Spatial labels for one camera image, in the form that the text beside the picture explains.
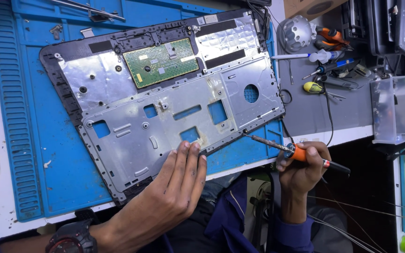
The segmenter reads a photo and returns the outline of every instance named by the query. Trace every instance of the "white desk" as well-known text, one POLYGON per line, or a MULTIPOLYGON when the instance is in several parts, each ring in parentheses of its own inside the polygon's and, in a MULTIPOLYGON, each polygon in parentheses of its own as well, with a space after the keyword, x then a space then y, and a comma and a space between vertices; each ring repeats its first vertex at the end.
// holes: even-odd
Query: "white desk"
MULTIPOLYGON (((279 19, 279 17, 284 17, 284 4, 282 0, 276 1, 270 9, 277 19, 279 19)), ((336 130, 334 132, 334 138, 332 139, 331 145, 337 145, 340 143, 353 141, 370 135, 373 135, 372 126, 336 130)), ((311 135, 295 136, 294 140, 297 142, 323 141, 327 143, 329 141, 330 136, 331 132, 328 131, 324 133, 317 133, 311 135)), ((5 143, 4 127, 0 108, 0 238, 12 234, 21 233, 31 229, 36 229, 38 227, 45 226, 48 223, 53 224, 74 218, 75 217, 74 213, 68 213, 49 218, 40 218, 29 222, 17 222, 17 216, 15 213, 14 193, 12 188, 11 173, 6 148, 7 147, 5 143)), ((260 165, 269 164, 272 163, 273 161, 274 158, 262 160, 257 163, 247 164, 228 171, 208 175, 207 180, 217 178, 223 175, 228 175, 237 171, 247 170, 260 165)), ((92 209, 94 211, 99 211, 113 206, 115 206, 115 204, 113 202, 110 202, 92 207, 92 209)))

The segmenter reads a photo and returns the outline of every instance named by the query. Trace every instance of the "label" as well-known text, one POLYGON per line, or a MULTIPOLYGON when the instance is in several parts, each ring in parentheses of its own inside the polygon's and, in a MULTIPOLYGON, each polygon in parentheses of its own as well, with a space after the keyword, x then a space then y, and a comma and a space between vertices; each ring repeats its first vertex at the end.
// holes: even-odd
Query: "label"
POLYGON ((139 82, 143 82, 143 79, 142 79, 142 77, 140 76, 140 74, 137 74, 137 78, 138 78, 139 82))
POLYGON ((216 14, 204 16, 207 24, 216 23, 218 22, 218 18, 216 14))
POLYGON ((194 55, 190 55, 190 56, 181 58, 180 61, 186 62, 186 61, 193 60, 193 59, 195 59, 195 56, 194 56, 194 55))
POLYGON ((199 17, 196 20, 198 20, 199 25, 204 25, 206 22, 204 22, 204 17, 199 17))

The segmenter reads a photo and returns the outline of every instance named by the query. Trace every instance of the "orange pliers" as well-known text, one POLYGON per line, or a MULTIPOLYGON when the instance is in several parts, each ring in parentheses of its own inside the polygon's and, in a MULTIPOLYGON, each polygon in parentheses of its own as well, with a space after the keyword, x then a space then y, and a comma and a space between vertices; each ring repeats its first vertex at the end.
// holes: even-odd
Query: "orange pliers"
POLYGON ((349 41, 345 41, 341 35, 341 32, 338 32, 335 29, 329 29, 326 27, 317 26, 315 28, 317 34, 323 36, 328 41, 316 40, 315 47, 318 49, 324 49, 326 51, 337 51, 341 50, 342 47, 345 47, 346 50, 352 50, 349 45, 349 41))

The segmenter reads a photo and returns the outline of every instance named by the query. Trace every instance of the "cardboard box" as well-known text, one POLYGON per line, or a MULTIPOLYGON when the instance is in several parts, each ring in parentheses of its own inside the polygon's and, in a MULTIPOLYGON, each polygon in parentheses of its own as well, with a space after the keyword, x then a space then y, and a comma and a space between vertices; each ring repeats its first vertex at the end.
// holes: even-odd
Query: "cardboard box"
POLYGON ((347 0, 284 0, 285 18, 301 15, 313 20, 347 0))

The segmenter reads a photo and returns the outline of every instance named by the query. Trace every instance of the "black wristwatch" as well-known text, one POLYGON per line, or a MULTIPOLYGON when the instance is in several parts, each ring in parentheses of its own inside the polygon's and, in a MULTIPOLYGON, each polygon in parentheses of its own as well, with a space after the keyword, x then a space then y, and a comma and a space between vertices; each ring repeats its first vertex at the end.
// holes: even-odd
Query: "black wristwatch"
POLYGON ((98 253, 96 239, 90 235, 92 220, 66 224, 57 230, 45 248, 46 253, 98 253))

